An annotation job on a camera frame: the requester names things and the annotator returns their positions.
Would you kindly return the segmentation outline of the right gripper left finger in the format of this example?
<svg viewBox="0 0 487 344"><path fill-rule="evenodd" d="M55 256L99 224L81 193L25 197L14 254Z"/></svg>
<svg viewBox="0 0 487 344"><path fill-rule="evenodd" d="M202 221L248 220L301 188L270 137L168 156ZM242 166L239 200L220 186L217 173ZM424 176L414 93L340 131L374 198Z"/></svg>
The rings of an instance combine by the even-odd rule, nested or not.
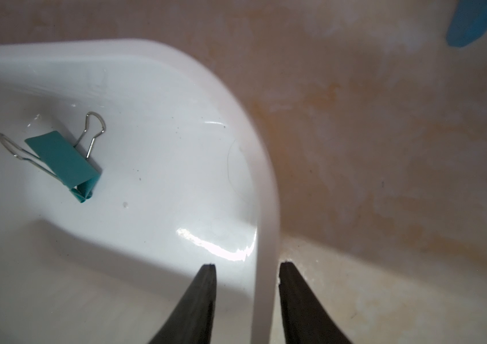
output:
<svg viewBox="0 0 487 344"><path fill-rule="evenodd" d="M209 344L216 309L216 266L203 265L151 343Z"/></svg>

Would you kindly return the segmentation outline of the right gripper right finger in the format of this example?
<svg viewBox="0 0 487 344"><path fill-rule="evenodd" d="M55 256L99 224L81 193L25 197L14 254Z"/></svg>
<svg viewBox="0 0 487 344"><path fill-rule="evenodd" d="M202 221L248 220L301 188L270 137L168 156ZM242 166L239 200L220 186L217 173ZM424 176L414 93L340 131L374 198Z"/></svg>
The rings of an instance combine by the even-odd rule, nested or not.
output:
<svg viewBox="0 0 487 344"><path fill-rule="evenodd" d="M293 262L279 268L279 295L287 343L349 343Z"/></svg>

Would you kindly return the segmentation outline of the white plastic storage box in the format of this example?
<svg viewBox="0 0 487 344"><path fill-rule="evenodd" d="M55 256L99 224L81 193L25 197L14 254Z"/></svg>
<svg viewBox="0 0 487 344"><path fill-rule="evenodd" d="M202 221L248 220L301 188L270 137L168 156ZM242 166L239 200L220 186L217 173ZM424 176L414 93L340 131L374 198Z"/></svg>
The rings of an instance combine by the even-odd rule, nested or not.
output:
<svg viewBox="0 0 487 344"><path fill-rule="evenodd" d="M90 111L107 131L84 203L0 143L0 343L147 343L206 264L212 341L269 342L279 195L236 97L157 42L0 46L0 133L74 144Z"/></svg>

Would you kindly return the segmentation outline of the teal binder clip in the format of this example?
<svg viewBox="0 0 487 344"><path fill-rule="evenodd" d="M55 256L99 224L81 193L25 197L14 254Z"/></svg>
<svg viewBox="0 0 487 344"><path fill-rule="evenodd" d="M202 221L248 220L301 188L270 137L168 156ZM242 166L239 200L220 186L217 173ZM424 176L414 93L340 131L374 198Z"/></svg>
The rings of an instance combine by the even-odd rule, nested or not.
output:
<svg viewBox="0 0 487 344"><path fill-rule="evenodd" d="M81 154L77 146L89 131L90 117L99 121L101 130L92 137L86 153ZM67 187L78 202L84 203L93 196L93 190L101 176L89 159L96 140L106 131L107 125L103 117L90 111L85 115L84 130L74 144L68 142L57 130L25 139L29 150L22 148L3 133L0 133L0 143L13 157L30 163L56 179Z"/></svg>

